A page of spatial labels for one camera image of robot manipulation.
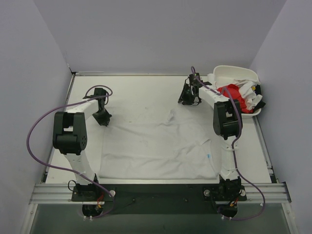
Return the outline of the white plastic laundry basket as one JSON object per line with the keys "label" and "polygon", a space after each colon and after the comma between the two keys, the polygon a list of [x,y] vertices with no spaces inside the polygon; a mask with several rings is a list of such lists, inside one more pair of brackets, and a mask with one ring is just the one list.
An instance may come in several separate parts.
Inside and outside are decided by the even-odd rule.
{"label": "white plastic laundry basket", "polygon": [[[227,76],[231,78],[250,78],[252,81],[258,81],[260,85],[258,75],[254,71],[247,69],[247,68],[220,65],[214,68],[214,71],[212,72],[212,74],[216,75],[217,77]],[[256,111],[254,114],[242,113],[242,117],[251,118],[253,116],[258,115],[260,112],[261,112],[261,109]]]}

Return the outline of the white t shirt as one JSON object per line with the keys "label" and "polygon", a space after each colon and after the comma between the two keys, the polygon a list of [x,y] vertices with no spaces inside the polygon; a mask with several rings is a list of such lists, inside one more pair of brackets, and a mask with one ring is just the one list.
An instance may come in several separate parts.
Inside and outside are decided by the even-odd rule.
{"label": "white t shirt", "polygon": [[174,108],[166,118],[119,123],[103,135],[99,176],[106,179],[214,180],[212,139],[188,109]]}

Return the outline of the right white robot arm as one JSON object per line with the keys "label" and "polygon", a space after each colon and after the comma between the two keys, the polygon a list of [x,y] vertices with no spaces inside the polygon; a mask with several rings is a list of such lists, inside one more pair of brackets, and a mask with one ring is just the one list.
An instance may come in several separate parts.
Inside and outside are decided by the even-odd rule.
{"label": "right white robot arm", "polygon": [[183,105],[199,105],[202,101],[213,109],[213,130],[221,137],[221,169],[220,176],[224,180],[236,180],[237,160],[236,142],[242,133],[242,116],[240,103],[233,99],[227,88],[220,92],[209,82],[204,82],[199,73],[192,71],[184,81],[178,103]]}

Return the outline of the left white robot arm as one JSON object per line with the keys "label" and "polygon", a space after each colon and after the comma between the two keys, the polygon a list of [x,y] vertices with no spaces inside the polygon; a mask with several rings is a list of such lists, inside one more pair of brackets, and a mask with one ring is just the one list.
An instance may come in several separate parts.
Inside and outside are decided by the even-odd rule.
{"label": "left white robot arm", "polygon": [[86,120],[93,117],[99,126],[108,126],[112,115],[106,110],[112,89],[96,85],[88,89],[92,95],[85,95],[82,101],[69,105],[69,110],[56,112],[53,126],[53,147],[70,163],[70,172],[75,174],[76,183],[84,186],[82,194],[88,200],[96,200],[100,194],[96,173],[91,169],[86,156],[88,142]]}

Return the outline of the red t shirt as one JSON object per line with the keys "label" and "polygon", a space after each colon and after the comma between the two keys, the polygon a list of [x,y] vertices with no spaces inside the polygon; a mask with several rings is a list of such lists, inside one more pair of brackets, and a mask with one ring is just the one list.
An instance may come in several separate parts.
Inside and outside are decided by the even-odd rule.
{"label": "red t shirt", "polygon": [[223,90],[224,88],[226,88],[229,91],[229,93],[233,99],[237,99],[239,101],[240,109],[243,113],[245,113],[245,114],[253,113],[253,110],[247,109],[245,99],[241,96],[238,86],[236,86],[235,84],[229,84],[227,86],[223,86],[223,87],[220,87],[217,89],[222,95],[224,95],[225,97],[228,98],[229,95],[226,91]]}

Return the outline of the white clothes in basket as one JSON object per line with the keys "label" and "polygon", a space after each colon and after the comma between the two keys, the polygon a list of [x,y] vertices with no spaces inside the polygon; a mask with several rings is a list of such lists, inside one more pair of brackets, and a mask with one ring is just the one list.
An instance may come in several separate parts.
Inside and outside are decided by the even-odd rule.
{"label": "white clothes in basket", "polygon": [[261,102],[263,96],[256,93],[258,81],[252,81],[250,78],[231,78],[227,76],[217,77],[214,74],[207,75],[208,82],[213,88],[221,92],[225,97],[229,97],[225,87],[233,99],[237,99],[240,103],[241,112],[251,114],[256,110],[256,106]]}

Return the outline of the black t shirt in basket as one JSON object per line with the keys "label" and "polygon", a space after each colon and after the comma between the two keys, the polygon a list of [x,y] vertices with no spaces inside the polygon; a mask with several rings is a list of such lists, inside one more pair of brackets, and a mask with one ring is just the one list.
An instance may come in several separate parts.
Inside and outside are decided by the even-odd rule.
{"label": "black t shirt in basket", "polygon": [[246,83],[239,89],[239,92],[245,99],[247,109],[253,110],[252,114],[266,105],[266,103],[263,101],[260,85]]}

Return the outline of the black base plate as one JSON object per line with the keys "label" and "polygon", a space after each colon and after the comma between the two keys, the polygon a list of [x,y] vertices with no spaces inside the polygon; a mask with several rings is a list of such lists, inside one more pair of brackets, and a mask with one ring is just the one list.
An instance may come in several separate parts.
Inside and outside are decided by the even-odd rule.
{"label": "black base plate", "polygon": [[107,184],[110,192],[90,185],[74,188],[71,200],[82,202],[85,216],[110,215],[206,215],[221,205],[237,213],[238,201],[246,201],[244,187],[213,184]]}

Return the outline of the aluminium rail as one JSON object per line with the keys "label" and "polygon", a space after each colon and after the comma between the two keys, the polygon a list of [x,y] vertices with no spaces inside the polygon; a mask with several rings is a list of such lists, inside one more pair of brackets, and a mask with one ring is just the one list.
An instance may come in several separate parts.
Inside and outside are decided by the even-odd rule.
{"label": "aluminium rail", "polygon": [[[261,203],[262,196],[250,184],[244,183],[247,203]],[[286,183],[260,183],[256,186],[262,191],[266,203],[290,203],[291,197]],[[31,204],[69,204],[72,192],[66,184],[36,184],[31,198]]]}

